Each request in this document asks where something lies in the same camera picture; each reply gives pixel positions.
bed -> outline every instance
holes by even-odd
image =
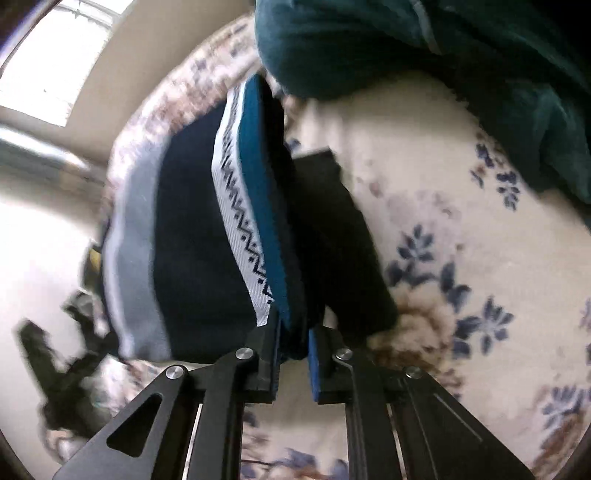
[[[196,48],[115,141],[103,215],[143,146],[260,68],[251,15]],[[294,157],[334,152],[374,238],[400,311],[392,332],[369,340],[376,361],[426,369],[538,479],[577,478],[591,423],[591,239],[580,216],[559,192],[531,192],[478,119],[420,72],[334,102],[283,103]],[[96,405],[115,414],[163,368],[107,359]],[[283,365],[280,382],[273,406],[247,407],[242,477],[348,479],[343,407],[312,402],[306,361]]]

